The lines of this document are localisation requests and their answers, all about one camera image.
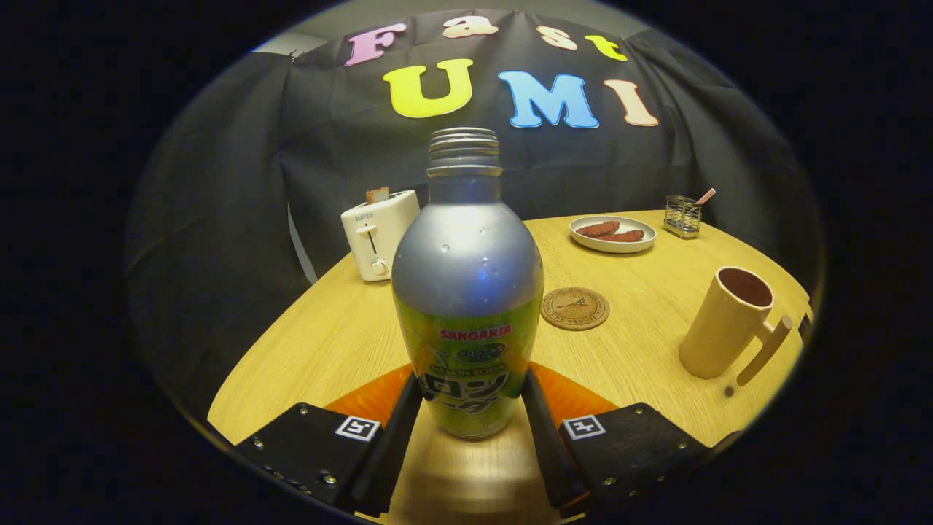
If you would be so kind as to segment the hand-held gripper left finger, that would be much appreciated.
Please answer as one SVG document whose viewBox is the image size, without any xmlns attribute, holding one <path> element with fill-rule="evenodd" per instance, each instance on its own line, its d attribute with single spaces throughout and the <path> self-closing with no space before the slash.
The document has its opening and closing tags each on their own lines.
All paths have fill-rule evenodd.
<svg viewBox="0 0 933 525">
<path fill-rule="evenodd" d="M 388 512 L 422 405 L 411 365 L 320 408 L 295 403 L 237 451 L 294 491 L 353 514 Z"/>
</svg>

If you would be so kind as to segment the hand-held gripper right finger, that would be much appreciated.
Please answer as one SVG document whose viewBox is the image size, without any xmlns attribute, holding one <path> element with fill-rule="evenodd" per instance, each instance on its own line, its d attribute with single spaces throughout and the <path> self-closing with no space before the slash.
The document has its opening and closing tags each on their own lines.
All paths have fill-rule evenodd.
<svg viewBox="0 0 933 525">
<path fill-rule="evenodd" d="M 620 408 L 536 362 L 522 397 L 547 501 L 562 518 L 621 515 L 739 438 L 705 446 L 647 403 Z"/>
</svg>

